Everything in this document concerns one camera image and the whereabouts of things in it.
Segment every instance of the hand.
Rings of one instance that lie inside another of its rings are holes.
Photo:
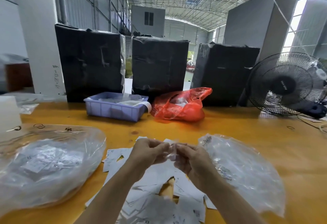
[[[145,170],[151,165],[163,163],[167,160],[166,152],[168,152],[169,146],[167,142],[154,139],[140,138],[137,140],[125,163],[133,168],[136,181],[143,177]]]
[[[176,148],[180,157],[174,166],[184,172],[196,188],[207,193],[208,186],[220,178],[208,152],[186,143],[176,144]]]

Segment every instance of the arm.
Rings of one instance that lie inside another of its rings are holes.
[[[202,147],[178,144],[182,155],[175,166],[206,193],[227,224],[264,224],[260,215],[218,174],[209,154]]]
[[[90,205],[74,224],[114,224],[133,184],[147,168],[165,160],[169,143],[139,139],[118,172],[102,187]]]

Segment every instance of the electric fan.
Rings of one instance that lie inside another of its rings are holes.
[[[326,79],[324,66],[314,57],[280,53],[253,67],[245,90],[250,102],[266,113],[321,118],[327,113],[321,104]]]

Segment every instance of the forearm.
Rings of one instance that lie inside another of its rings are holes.
[[[226,224],[265,223],[249,203],[218,174],[213,176],[207,196],[220,212]]]
[[[94,200],[74,224],[113,224],[127,194],[135,182],[135,170],[125,163],[120,170],[102,187]]]

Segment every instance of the red plastic bag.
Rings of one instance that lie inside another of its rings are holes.
[[[162,94],[154,99],[151,115],[161,119],[199,121],[204,118],[202,100],[211,93],[211,88],[199,87]]]

